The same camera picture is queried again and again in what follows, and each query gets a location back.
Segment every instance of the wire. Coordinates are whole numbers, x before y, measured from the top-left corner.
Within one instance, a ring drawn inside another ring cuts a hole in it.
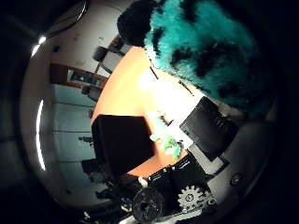
[[[91,4],[90,0],[85,0],[82,10],[80,11],[80,13],[77,14],[78,16],[74,22],[72,22],[71,24],[69,24],[68,26],[65,26],[64,28],[62,28],[60,30],[49,33],[48,35],[46,35],[46,38],[47,39],[53,38],[56,35],[59,35],[60,33],[66,31],[66,30],[70,29],[71,27],[73,27],[74,25],[76,25],[76,23],[85,15],[88,8],[90,7],[90,4]]]

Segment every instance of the white wall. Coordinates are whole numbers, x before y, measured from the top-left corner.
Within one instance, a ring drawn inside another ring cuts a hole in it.
[[[83,160],[89,159],[93,156],[93,153],[88,151],[89,148],[86,147],[83,148],[87,149],[86,153],[78,151],[78,148],[72,154],[65,151],[57,153],[54,150],[55,145],[72,148],[74,146],[72,144],[76,143],[71,139],[77,137],[62,135],[60,139],[55,140],[54,138],[52,130],[55,117],[55,100],[53,97],[54,91],[49,84],[50,63],[60,63],[93,71],[96,66],[96,62],[92,59],[95,47],[99,45],[106,47],[112,40],[117,33],[115,22],[121,14],[119,8],[124,8],[126,5],[125,2],[130,1],[111,1],[113,6],[110,7],[107,5],[107,2],[93,2],[89,13],[85,15],[81,22],[71,30],[48,40],[41,46],[29,63],[21,91],[21,133],[29,161],[36,175],[52,197],[60,203],[75,207],[85,207],[100,203],[96,199],[94,192],[96,190],[100,191],[104,186],[93,184],[85,186],[87,176],[83,176],[78,163],[69,163],[72,165],[63,165],[62,168],[57,162],[58,157],[68,160],[78,159],[79,157],[82,157]],[[58,44],[61,45],[61,51],[59,53],[52,53],[53,47]],[[36,153],[36,114],[41,99],[44,100],[44,108],[41,116],[40,135],[46,171],[41,170]],[[82,127],[84,127],[84,130],[90,130],[88,114],[85,112],[82,112],[82,116],[79,116],[79,119],[82,119],[84,116],[86,121],[84,121],[85,123],[82,124]],[[67,122],[63,122],[63,126],[61,124],[59,126],[56,123],[55,127],[73,128],[67,125]],[[80,184],[81,180],[81,188],[73,186],[74,188],[71,190],[72,194],[65,193],[66,188],[70,187],[71,182],[77,181],[76,183]]]
[[[94,50],[98,46],[106,48],[117,35],[117,18],[131,2],[132,0],[92,1],[88,12],[74,27],[54,37],[55,45],[61,48],[59,52],[52,54],[52,62],[94,72],[97,65],[97,61],[93,59]],[[104,63],[113,70],[120,59],[120,56],[109,53]],[[108,73],[102,68],[98,74],[108,77]]]

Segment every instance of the desk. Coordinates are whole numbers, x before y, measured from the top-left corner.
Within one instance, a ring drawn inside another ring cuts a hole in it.
[[[153,131],[147,113],[161,111],[166,120],[180,124],[197,105],[203,94],[189,86],[194,96],[178,84],[178,79],[156,71],[157,80],[150,72],[150,61],[142,48],[131,48],[111,74],[93,112],[91,123],[99,115],[143,116]],[[165,155],[154,145],[154,156],[130,175],[149,176],[168,164],[174,164],[172,156]],[[180,159],[187,152],[182,150]]]

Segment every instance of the wall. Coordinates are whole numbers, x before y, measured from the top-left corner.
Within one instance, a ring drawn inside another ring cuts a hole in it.
[[[93,53],[96,47],[106,48],[117,35],[117,18],[131,2],[132,0],[92,1],[82,20],[72,29],[54,37],[55,45],[60,46],[60,51],[52,54],[51,61],[94,72],[97,61],[93,59]],[[120,59],[120,56],[109,53],[104,64],[113,70]],[[102,68],[98,74],[109,76]]]
[[[21,90],[21,133],[29,161],[44,187],[57,202],[78,208],[98,204],[99,200],[95,198],[94,192],[100,191],[104,186],[87,183],[87,176],[83,176],[78,163],[66,162],[62,166],[58,162],[59,160],[89,159],[93,157],[93,152],[87,146],[73,141],[77,139],[77,135],[72,133],[59,135],[53,132],[56,128],[69,130],[74,128],[79,132],[89,132],[90,128],[88,119],[81,120],[83,117],[88,117],[86,110],[79,110],[80,115],[76,114],[77,112],[70,115],[72,112],[69,111],[72,111],[71,108],[74,105],[60,104],[70,99],[67,96],[68,93],[62,93],[59,101],[55,101],[54,96],[55,93],[57,96],[57,90],[49,84],[49,70],[50,63],[61,63],[93,71],[96,66],[96,62],[91,59],[94,48],[99,45],[106,47],[112,40],[117,33],[115,21],[121,13],[120,9],[124,8],[125,2],[130,1],[112,1],[110,7],[107,2],[109,1],[92,2],[90,14],[87,13],[82,21],[71,30],[47,40],[40,47],[28,65]],[[52,50],[57,45],[61,45],[61,51],[53,53]],[[69,96],[74,96],[68,102],[70,104],[74,104],[78,99],[77,94],[70,93]],[[46,171],[41,170],[36,153],[36,114],[41,99],[44,100],[44,108],[41,116],[40,136]],[[67,121],[53,122],[55,117],[68,120],[70,116],[73,119],[79,118],[80,121],[77,123],[80,123],[80,129]],[[71,188],[71,194],[65,192],[68,188]]]

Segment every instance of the chair backrest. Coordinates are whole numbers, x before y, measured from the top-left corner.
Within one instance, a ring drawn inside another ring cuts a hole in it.
[[[81,93],[87,95],[91,100],[97,102],[102,90],[95,86],[82,86]]]
[[[108,50],[106,48],[99,46],[94,51],[93,59],[99,63],[102,63],[103,60],[105,59],[107,53],[108,53]]]

